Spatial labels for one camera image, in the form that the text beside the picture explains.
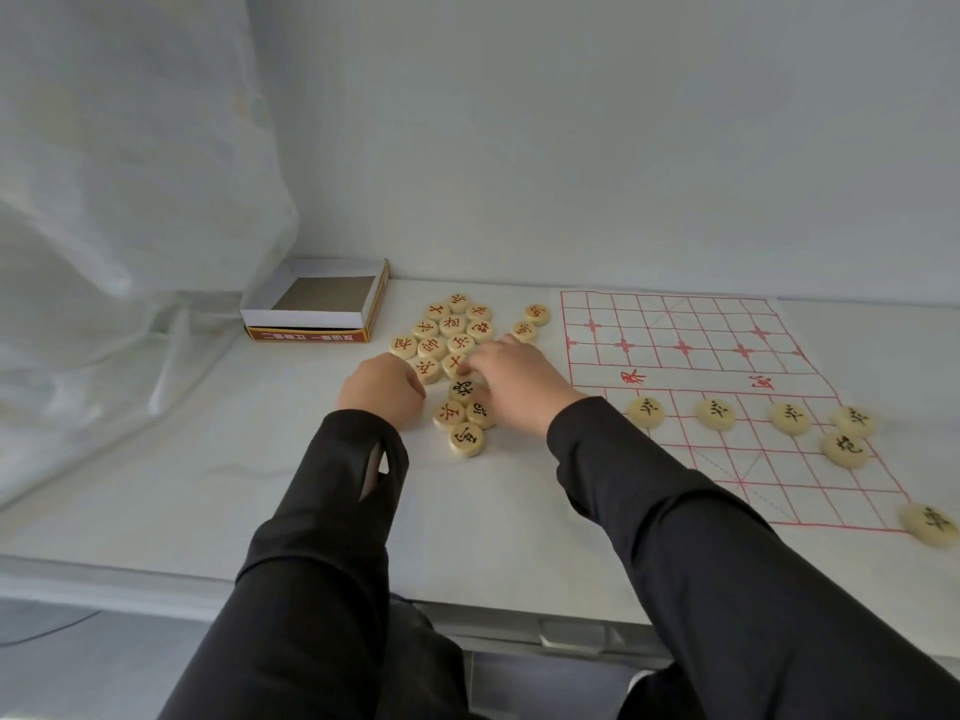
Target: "open box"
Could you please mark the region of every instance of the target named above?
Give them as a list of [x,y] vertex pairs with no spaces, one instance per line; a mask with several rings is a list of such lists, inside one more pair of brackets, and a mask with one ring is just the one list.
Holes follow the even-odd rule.
[[366,343],[389,278],[386,260],[287,260],[241,301],[246,333],[255,341]]

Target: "black jacket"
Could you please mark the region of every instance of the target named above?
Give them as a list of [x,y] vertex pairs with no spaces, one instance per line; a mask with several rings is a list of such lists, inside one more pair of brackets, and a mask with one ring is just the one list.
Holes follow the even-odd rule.
[[[960,717],[960,682],[604,399],[563,410],[547,444],[707,716]],[[377,445],[390,472],[358,501]],[[407,467],[387,422],[327,416],[161,720],[373,716]]]

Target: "person's leg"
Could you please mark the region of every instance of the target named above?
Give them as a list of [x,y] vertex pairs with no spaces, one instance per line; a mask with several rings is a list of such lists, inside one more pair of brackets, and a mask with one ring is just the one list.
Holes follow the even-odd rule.
[[706,720],[697,693],[674,662],[637,682],[623,701],[617,720]]
[[464,653],[413,604],[390,596],[376,720],[467,720]]

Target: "paper chessboard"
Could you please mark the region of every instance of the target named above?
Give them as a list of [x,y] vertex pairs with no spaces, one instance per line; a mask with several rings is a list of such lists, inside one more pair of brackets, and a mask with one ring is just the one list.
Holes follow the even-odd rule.
[[[844,398],[824,376],[774,299],[586,289],[560,292],[570,383],[621,412],[639,395],[658,399],[662,424],[644,430],[690,468],[779,525],[901,531],[909,502],[882,456],[857,470],[820,451]],[[718,397],[737,410],[729,432],[705,428],[698,402]],[[770,423],[774,401],[805,405],[812,426],[791,436]]]

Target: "floor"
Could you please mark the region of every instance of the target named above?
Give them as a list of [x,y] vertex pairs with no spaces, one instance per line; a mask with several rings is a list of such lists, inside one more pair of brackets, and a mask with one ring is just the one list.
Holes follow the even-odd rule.
[[[0,719],[157,717],[207,625],[91,614],[86,608],[0,600]],[[614,718],[635,672],[581,659],[498,653],[465,657],[471,707],[489,720]]]

